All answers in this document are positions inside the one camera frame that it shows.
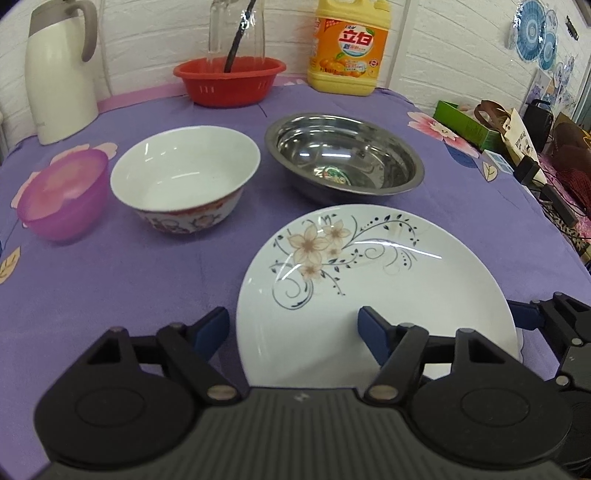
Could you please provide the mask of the white floral plate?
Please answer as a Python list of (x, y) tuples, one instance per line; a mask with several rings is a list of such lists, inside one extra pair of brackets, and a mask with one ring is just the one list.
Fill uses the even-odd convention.
[(291, 221), (250, 263), (236, 309), (247, 382), (365, 389), (379, 369), (358, 333), (366, 306), (391, 324), (472, 328), (519, 352), (499, 285), (460, 240), (405, 211), (346, 205)]

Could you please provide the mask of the white ceramic patterned bowl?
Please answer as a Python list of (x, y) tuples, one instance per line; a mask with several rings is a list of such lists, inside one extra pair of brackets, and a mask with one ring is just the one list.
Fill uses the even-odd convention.
[(110, 187), (155, 230), (189, 235), (231, 215), (259, 164), (259, 146), (242, 132), (182, 127), (127, 150), (111, 171)]

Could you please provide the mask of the purple plastic bowl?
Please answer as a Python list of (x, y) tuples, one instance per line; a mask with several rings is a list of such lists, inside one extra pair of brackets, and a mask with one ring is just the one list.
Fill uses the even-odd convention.
[(108, 200), (108, 157), (88, 149), (49, 165), (26, 186), (18, 200), (19, 220), (37, 236), (65, 242), (85, 234)]

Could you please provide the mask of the stainless steel bowl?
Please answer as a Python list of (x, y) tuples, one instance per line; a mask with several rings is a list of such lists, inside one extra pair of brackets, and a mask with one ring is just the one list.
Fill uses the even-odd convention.
[(298, 193), (321, 205), (379, 203), (419, 187), (425, 167), (416, 151), (375, 124), (303, 113), (270, 125), (266, 149)]

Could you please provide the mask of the purple floral tablecloth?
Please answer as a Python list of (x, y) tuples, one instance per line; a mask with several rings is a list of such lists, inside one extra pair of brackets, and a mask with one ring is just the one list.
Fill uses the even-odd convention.
[(421, 156), (426, 175), (391, 200), (452, 233), (487, 266), (506, 297), (528, 302), (563, 292), (590, 299), (590, 277), (572, 246), (511, 176), (492, 182), (458, 163), (447, 146), (410, 127), (413, 104), (379, 90), (368, 97), (322, 94), (305, 85), (273, 88), (257, 105), (207, 109), (186, 97), (164, 98), (102, 114), (68, 140), (22, 141), (1, 169), (1, 253), (18, 262), (1, 286), (1, 464), (27, 479), (46, 462), (33, 426), (37, 402), (106, 329), (149, 335), (191, 323), (217, 306), (235, 308), (242, 277), (260, 246), (314, 204), (294, 191), (283, 168), (263, 154), (238, 207), (197, 235), (168, 236), (111, 200), (86, 236), (47, 242), (24, 228), (11, 206), (31, 176), (59, 154), (104, 146), (122, 154), (155, 133), (219, 125), (263, 143), (270, 124), (297, 113), (329, 113), (390, 130)]

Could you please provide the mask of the cream tote bag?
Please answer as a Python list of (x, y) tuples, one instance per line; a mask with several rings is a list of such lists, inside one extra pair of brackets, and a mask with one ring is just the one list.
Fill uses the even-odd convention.
[(515, 108), (508, 111), (496, 102), (482, 100), (475, 107), (474, 115), (480, 123), (501, 135), (515, 165), (525, 157), (529, 157), (536, 163), (539, 162), (533, 141)]

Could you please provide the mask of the green box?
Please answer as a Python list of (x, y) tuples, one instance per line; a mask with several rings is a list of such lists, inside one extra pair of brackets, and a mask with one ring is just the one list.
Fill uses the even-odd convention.
[(489, 150), (496, 153), (504, 151), (505, 144), (500, 133), (461, 111), (457, 104), (439, 100), (434, 119), (481, 151)]

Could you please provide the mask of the blue paper fan decoration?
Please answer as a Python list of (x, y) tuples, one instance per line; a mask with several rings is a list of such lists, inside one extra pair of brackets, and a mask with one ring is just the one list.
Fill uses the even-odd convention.
[(558, 53), (558, 15), (542, 1), (521, 1), (506, 41), (524, 62), (536, 62), (543, 71), (554, 67)]

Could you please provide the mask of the red plastic colander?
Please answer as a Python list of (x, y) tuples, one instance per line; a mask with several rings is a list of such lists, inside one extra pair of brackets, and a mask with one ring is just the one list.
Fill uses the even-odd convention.
[(270, 93), (276, 76), (287, 69), (283, 61), (266, 57), (237, 57), (229, 73), (224, 58), (206, 57), (177, 65), (173, 75), (180, 78), (188, 97), (197, 105), (210, 108), (236, 108), (253, 105)]

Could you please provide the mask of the black stirring stick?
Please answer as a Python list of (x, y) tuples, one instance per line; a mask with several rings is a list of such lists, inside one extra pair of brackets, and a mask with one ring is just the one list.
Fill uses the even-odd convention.
[(235, 63), (236, 54), (238, 53), (239, 45), (242, 42), (242, 37), (245, 35), (245, 31), (249, 28), (250, 20), (252, 20), (252, 10), (254, 9), (255, 5), (256, 0), (250, 0), (249, 4), (245, 8), (245, 11), (242, 12), (242, 17), (240, 17), (240, 22), (238, 25), (238, 31), (235, 33), (235, 38), (232, 40), (228, 56), (226, 57), (223, 69), (224, 73), (231, 72), (232, 65)]

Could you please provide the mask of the white thermos jug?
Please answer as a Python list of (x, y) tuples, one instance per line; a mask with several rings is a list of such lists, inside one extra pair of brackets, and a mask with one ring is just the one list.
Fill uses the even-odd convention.
[(88, 67), (97, 38), (97, 10), (90, 1), (47, 1), (31, 13), (24, 78), (42, 145), (69, 138), (98, 117)]

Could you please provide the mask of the yellow dish soap bottle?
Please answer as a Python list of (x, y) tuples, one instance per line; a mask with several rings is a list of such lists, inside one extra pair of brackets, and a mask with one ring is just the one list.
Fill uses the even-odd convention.
[(386, 1), (318, 1), (308, 60), (317, 91), (369, 96), (377, 87), (391, 27)]

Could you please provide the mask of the glass pitcher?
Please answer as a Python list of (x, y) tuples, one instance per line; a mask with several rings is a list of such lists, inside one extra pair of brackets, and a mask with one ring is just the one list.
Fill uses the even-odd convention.
[[(207, 60), (214, 72), (223, 72), (226, 57), (232, 44), (242, 12), (249, 4), (243, 0), (218, 0), (209, 9), (209, 34)], [(242, 37), (231, 72), (256, 69), (266, 59), (266, 32), (264, 32), (264, 1), (256, 1), (252, 20)]]

